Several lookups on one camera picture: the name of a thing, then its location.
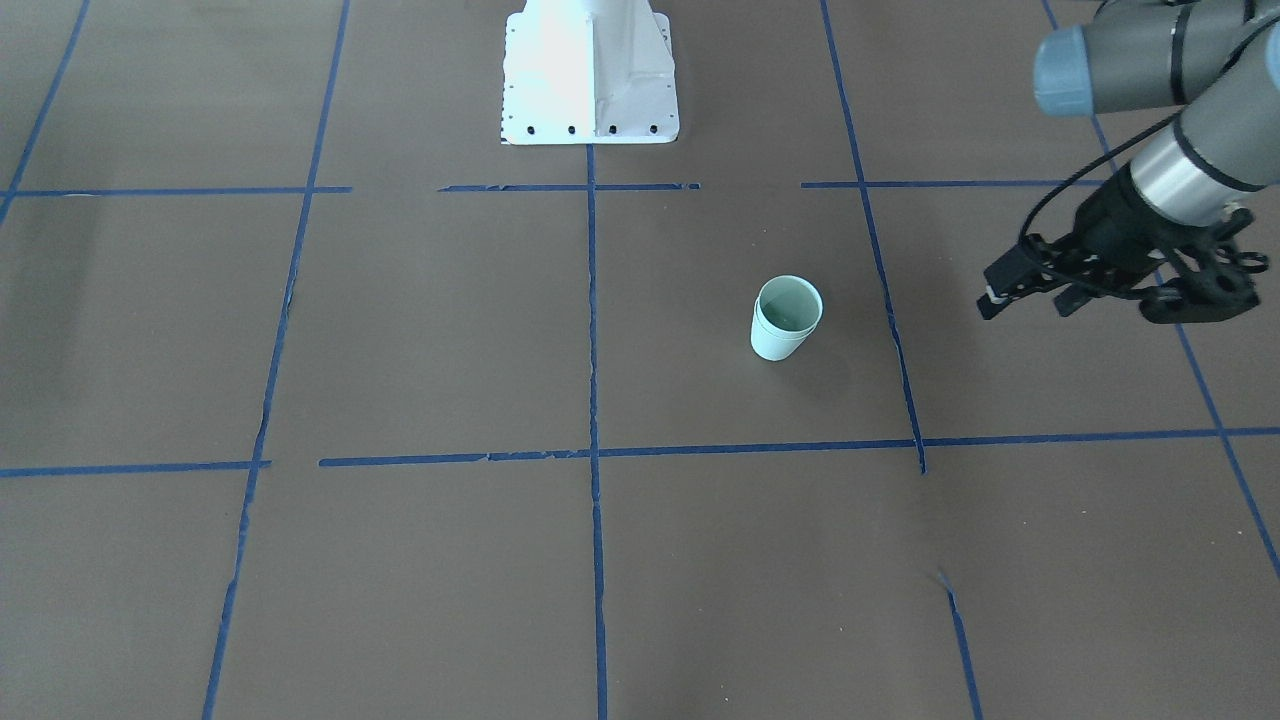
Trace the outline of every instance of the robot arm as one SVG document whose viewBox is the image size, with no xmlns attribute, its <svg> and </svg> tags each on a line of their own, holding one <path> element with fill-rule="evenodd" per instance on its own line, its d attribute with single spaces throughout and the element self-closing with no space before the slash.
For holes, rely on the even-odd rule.
<svg viewBox="0 0 1280 720">
<path fill-rule="evenodd" d="M 1252 275 L 1267 259 L 1234 237 L 1253 222 L 1236 204 L 1280 179 L 1280 0 L 1112 0 L 1091 26 L 1044 41 L 1036 83 L 1048 114 L 1190 104 L 1111 154 L 1155 136 L 1079 206 L 1070 233 L 1046 242 L 1028 218 L 984 273 L 983 318 L 1064 286 L 1062 316 L 1102 296 L 1139 301 L 1155 323 L 1257 306 Z M 1165 263 L 1178 277 L 1134 290 Z"/>
</svg>

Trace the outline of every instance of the black cable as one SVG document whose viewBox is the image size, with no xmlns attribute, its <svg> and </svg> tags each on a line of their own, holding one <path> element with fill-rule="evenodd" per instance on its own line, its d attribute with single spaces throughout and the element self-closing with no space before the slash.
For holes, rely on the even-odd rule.
<svg viewBox="0 0 1280 720">
<path fill-rule="evenodd" d="M 1030 263 L 1033 265 L 1036 265 L 1037 269 L 1039 269 L 1042 273 L 1044 273 L 1046 275 L 1048 275 L 1048 277 L 1051 277 L 1053 279 L 1062 281 L 1065 283 L 1070 283 L 1070 284 L 1074 284 L 1074 286 L 1079 286 L 1080 288 L 1083 288 L 1083 290 L 1085 290 L 1085 291 L 1088 291 L 1088 292 L 1091 292 L 1091 293 L 1093 293 L 1093 295 L 1096 295 L 1098 297 L 1106 296 L 1106 297 L 1116 297 L 1116 299 L 1120 299 L 1120 300 L 1142 300 L 1143 297 L 1146 297 L 1146 295 L 1140 293 L 1140 292 L 1126 292 L 1126 291 L 1108 290 L 1108 288 L 1105 288 L 1105 287 L 1102 287 L 1100 284 L 1091 283 L 1089 281 L 1087 281 L 1084 278 L 1079 278 L 1079 277 L 1075 277 L 1075 275 L 1069 275 L 1066 273 L 1059 272 L 1059 270 L 1056 270 L 1056 269 L 1046 265 L 1044 261 L 1041 259 L 1039 252 L 1032 246 L 1030 237 L 1027 234 L 1027 232 L 1030 229 L 1032 223 L 1036 222 L 1036 218 L 1039 215 L 1041 210 L 1043 210 L 1044 206 L 1047 206 L 1050 202 L 1052 202 L 1052 200 L 1055 197 L 1057 197 L 1059 195 L 1061 195 L 1064 190 L 1071 187 L 1073 184 L 1075 184 L 1076 182 L 1079 182 L 1080 178 L 1083 178 L 1084 176 L 1087 176 L 1087 174 L 1092 173 L 1093 170 L 1098 169 L 1103 164 L 1114 160 L 1117 155 L 1120 155 L 1125 150 L 1129 150 L 1134 145 L 1138 145 L 1143 140 L 1147 140 L 1152 135 L 1156 135 L 1157 132 L 1160 132 L 1161 129 L 1164 129 L 1165 127 L 1167 127 L 1169 123 L 1174 122 L 1174 119 L 1178 118 L 1178 115 L 1180 115 L 1180 114 L 1181 114 L 1181 110 L 1174 113 L 1172 115 L 1169 115 L 1167 118 L 1160 120 L 1158 123 L 1151 126 L 1149 128 L 1147 128 L 1147 129 L 1139 132 L 1138 135 L 1130 137 L 1124 143 L 1121 143 L 1121 145 L 1116 146 L 1115 149 L 1112 149 L 1110 152 L 1106 152 L 1106 154 L 1101 155 L 1097 160 L 1093 160 L 1088 165 L 1080 168 L 1071 177 L 1069 177 L 1065 181 L 1062 181 L 1061 183 L 1059 183 L 1057 187 L 1055 187 L 1053 190 L 1051 190 L 1048 192 L 1048 195 L 1046 195 L 1044 197 L 1042 197 L 1041 201 L 1037 202 L 1034 208 L 1032 208 L 1032 211 L 1027 214 L 1027 219 L 1023 222 L 1021 229 L 1018 231 L 1018 243 L 1016 245 L 1018 245 L 1018 247 L 1021 249 L 1023 254 L 1027 255 L 1027 259 L 1030 260 Z"/>
</svg>

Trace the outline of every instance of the white paper cup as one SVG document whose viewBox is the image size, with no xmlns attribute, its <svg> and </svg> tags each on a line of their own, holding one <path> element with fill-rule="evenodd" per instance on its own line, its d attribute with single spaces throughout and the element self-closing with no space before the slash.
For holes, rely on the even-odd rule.
<svg viewBox="0 0 1280 720">
<path fill-rule="evenodd" d="M 765 360 L 785 360 L 822 319 L 822 296 L 809 281 L 781 275 L 764 283 L 755 299 L 751 350 Z"/>
</svg>

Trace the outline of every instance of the blue joint cap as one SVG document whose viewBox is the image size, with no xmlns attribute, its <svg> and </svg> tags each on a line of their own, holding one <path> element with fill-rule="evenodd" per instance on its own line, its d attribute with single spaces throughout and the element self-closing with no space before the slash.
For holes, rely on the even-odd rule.
<svg viewBox="0 0 1280 720">
<path fill-rule="evenodd" d="M 1280 26 L 1274 26 L 1267 35 L 1267 74 L 1276 88 L 1280 88 Z"/>
<path fill-rule="evenodd" d="M 1036 53 L 1036 102 L 1046 115 L 1092 115 L 1093 79 L 1080 26 L 1057 29 Z"/>
</svg>

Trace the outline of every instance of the cup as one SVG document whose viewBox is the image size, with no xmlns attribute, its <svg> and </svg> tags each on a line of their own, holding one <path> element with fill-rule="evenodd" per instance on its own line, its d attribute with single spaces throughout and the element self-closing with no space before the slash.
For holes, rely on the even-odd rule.
<svg viewBox="0 0 1280 720">
<path fill-rule="evenodd" d="M 764 283 L 755 299 L 751 319 L 751 350 L 765 360 L 785 360 L 822 319 L 818 288 L 795 275 L 781 275 Z"/>
</svg>

